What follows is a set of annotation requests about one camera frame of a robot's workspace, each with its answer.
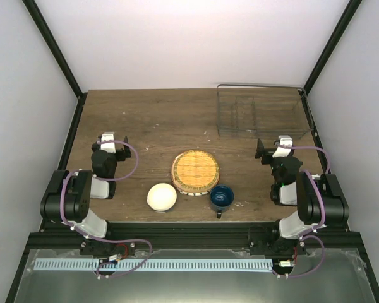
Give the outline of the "wire dish rack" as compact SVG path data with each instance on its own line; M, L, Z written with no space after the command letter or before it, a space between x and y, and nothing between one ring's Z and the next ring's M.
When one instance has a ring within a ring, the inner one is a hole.
M217 85L218 134L245 138L300 139L313 130L304 88L221 83Z

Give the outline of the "white bowl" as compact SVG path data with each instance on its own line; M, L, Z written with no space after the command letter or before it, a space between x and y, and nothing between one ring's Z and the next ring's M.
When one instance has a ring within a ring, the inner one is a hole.
M168 211L177 200L175 188L167 183L158 183L150 188L147 194L147 204L155 211Z

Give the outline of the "dark blue mug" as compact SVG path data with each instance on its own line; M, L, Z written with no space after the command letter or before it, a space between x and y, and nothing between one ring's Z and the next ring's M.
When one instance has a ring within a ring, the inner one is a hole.
M229 186L217 185L209 194L210 209L215 212L216 218L221 219L223 212L227 211L234 201L234 193Z

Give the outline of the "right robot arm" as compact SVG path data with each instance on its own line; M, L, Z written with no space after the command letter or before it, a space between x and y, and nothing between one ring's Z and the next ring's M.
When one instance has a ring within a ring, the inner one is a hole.
M283 254L304 236L319 229L341 226L349 218L349 206L336 175L326 168L320 175L303 170L303 162L294 156L295 150L318 150L315 146L294 146L290 136L282 135L273 148L257 139L255 158L269 165L274 183L270 198L276 205L295 206L296 211L278 220L267 235L268 248Z

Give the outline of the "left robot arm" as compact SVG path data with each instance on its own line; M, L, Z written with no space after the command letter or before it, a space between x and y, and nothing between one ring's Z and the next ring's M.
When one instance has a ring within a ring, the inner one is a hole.
M95 239L94 247L103 255L116 248L107 220L100 218L90 208L93 199L112 199L116 193L116 182L130 177L116 177L119 162L136 155L128 138L118 141L114 133L101 134L92 145L92 168L90 170L56 170L40 202L43 219L63 223L86 239Z

